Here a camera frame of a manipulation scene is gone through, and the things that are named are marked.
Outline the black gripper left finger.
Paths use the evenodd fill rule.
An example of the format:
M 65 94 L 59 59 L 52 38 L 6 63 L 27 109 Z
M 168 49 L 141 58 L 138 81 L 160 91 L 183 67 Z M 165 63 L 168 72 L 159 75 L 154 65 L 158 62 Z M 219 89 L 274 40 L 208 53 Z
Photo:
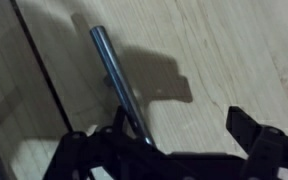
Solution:
M 126 117 L 119 106 L 111 126 L 92 135 L 82 131 L 65 134 L 42 180 L 96 180 L 92 169 L 98 167 L 114 180 L 170 180 L 165 156 L 123 132 Z

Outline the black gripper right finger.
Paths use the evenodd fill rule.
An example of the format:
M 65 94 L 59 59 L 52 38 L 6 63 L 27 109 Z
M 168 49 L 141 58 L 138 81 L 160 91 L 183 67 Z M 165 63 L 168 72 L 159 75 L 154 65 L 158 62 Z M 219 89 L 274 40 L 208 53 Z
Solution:
M 288 170 L 288 136 L 282 130 L 257 123 L 238 106 L 229 107 L 226 129 L 248 155 L 242 180 L 279 180 L 279 169 Z

